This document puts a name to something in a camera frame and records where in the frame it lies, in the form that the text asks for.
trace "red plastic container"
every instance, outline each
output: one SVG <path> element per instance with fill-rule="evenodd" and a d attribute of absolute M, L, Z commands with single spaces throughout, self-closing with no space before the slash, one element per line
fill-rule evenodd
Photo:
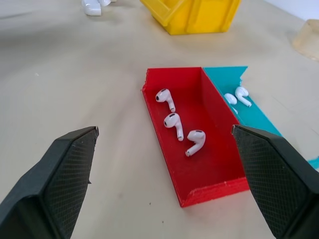
<path fill-rule="evenodd" d="M 170 90 L 181 118 L 184 141 L 176 128 L 166 128 L 167 103 L 155 95 Z M 142 89 L 156 134 L 181 207 L 248 190 L 235 140 L 231 135 L 238 120 L 201 67 L 148 69 Z M 206 133 L 204 147 L 187 157 L 193 145 L 186 137 L 191 130 Z"/>

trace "red box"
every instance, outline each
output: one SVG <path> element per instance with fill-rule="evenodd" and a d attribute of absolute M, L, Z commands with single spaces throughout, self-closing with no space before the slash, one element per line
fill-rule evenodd
<path fill-rule="evenodd" d="M 175 127 L 164 126 L 170 114 L 168 104 L 155 100 L 165 88 L 181 119 L 182 142 L 177 140 Z M 249 189 L 231 134 L 239 122 L 201 67 L 148 69 L 142 92 L 181 207 Z M 206 133 L 206 142 L 187 157 L 185 152 L 193 142 L 186 137 L 194 129 Z"/>

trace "wireless earbud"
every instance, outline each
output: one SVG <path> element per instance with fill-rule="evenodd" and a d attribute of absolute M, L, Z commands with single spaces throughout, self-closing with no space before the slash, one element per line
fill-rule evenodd
<path fill-rule="evenodd" d="M 228 101 L 229 104 L 231 104 L 231 105 L 237 104 L 237 99 L 236 99 L 236 97 L 234 97 L 232 94 L 226 93 L 226 94 L 224 95 L 224 97 L 225 97 L 225 99 Z M 232 108 L 233 108 L 233 110 L 236 112 L 236 114 L 238 114 L 238 111 L 237 111 L 234 107 L 232 107 Z"/>
<path fill-rule="evenodd" d="M 235 91 L 235 96 L 245 106 L 251 107 L 251 102 L 244 98 L 244 97 L 248 96 L 248 91 L 244 87 L 242 87 L 242 86 L 237 87 L 237 89 Z"/>
<path fill-rule="evenodd" d="M 176 127 L 177 130 L 177 138 L 179 141 L 183 141 L 184 140 L 184 134 L 183 134 L 183 128 L 181 126 L 181 122 L 180 122 L 180 117 L 177 113 L 173 113 L 168 115 L 165 119 L 164 119 L 164 125 L 166 128 L 172 128 L 172 127 Z"/>
<path fill-rule="evenodd" d="M 157 102 L 168 102 L 168 106 L 171 112 L 175 112 L 175 105 L 173 98 L 171 97 L 170 91 L 168 89 L 162 89 L 160 92 L 156 94 Z"/>
<path fill-rule="evenodd" d="M 195 143 L 195 145 L 193 145 L 185 152 L 186 156 L 190 157 L 204 146 L 206 134 L 204 133 L 204 131 L 201 130 L 192 130 L 191 132 L 189 132 L 187 138 L 190 141 L 194 141 Z"/>

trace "white wall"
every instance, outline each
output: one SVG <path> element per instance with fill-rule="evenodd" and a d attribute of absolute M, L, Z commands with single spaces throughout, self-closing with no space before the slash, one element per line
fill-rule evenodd
<path fill-rule="evenodd" d="M 319 19 L 319 0 L 265 0 L 304 20 Z"/>

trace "yellow container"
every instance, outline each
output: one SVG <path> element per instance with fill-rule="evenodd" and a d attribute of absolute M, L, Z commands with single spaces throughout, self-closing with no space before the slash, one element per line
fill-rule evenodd
<path fill-rule="evenodd" d="M 240 0 L 140 0 L 171 35 L 225 32 Z"/>

